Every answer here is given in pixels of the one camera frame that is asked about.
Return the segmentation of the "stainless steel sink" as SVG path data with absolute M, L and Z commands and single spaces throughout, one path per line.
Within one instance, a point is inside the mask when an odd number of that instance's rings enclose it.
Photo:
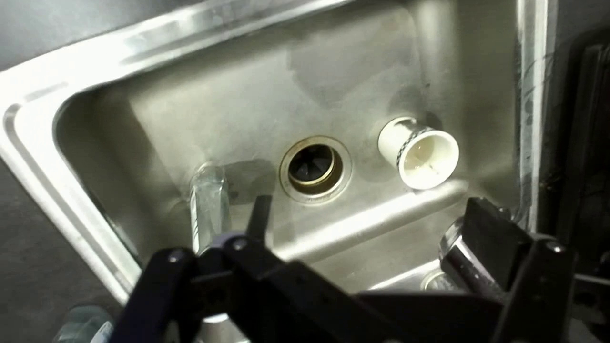
M 433 268 L 467 198 L 530 232 L 538 192 L 546 0 L 207 0 L 0 72 L 0 161 L 125 303 L 154 252 L 191 247 L 190 180 L 224 167 L 244 230 L 357 292 Z M 414 190 L 381 156 L 392 119 L 455 137 L 450 178 Z M 324 135 L 353 176 L 305 205 L 278 180 L 286 152 Z

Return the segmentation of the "clear soap bottle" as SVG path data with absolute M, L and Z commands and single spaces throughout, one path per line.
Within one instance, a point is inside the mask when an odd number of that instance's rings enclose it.
M 51 343 L 108 343 L 115 328 L 109 313 L 97 305 L 71 308 Z

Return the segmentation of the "sink drain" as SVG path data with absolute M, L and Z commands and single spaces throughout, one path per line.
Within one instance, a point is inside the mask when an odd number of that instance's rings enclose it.
M 342 193 L 353 176 L 346 146 L 324 135 L 305 138 L 284 155 L 279 184 L 292 200 L 305 205 L 329 202 Z

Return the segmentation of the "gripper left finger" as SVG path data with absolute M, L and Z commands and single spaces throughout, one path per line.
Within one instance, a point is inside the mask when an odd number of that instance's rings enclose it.
M 227 314 L 250 343 L 387 343 L 397 329 L 379 312 L 262 242 L 272 197 L 256 198 L 244 234 L 219 236 L 201 256 L 153 254 L 109 343 L 193 343 L 203 319 Z

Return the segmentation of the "chrome fitting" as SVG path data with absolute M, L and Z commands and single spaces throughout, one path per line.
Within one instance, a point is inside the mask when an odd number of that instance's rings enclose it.
M 250 343 L 227 314 L 204 318 L 197 343 Z

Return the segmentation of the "white paper cup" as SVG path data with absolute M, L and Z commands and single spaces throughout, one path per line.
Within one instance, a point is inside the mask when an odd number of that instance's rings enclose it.
M 414 190 L 428 190 L 446 182 L 460 158 L 453 135 L 412 117 L 390 120 L 379 133 L 377 147 L 402 182 Z

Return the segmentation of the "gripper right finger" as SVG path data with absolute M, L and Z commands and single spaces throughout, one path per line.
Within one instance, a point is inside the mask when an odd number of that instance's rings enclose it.
M 493 343 L 566 343 L 576 254 L 534 238 L 486 198 L 467 200 L 463 241 L 506 292 Z

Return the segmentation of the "clear drinking glass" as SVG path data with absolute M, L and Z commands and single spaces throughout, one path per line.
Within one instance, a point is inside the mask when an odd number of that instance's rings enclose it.
M 193 251 L 203 254 L 217 236 L 231 231 L 229 191 L 224 167 L 204 163 L 190 180 L 189 208 Z

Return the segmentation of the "small chrome faucet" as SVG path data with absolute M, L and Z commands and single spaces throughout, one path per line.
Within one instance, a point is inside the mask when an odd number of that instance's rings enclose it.
M 439 267 L 425 276 L 420 287 L 427 291 L 471 293 L 502 302 L 507 295 L 488 273 L 463 239 L 465 217 L 458 217 L 438 244 Z

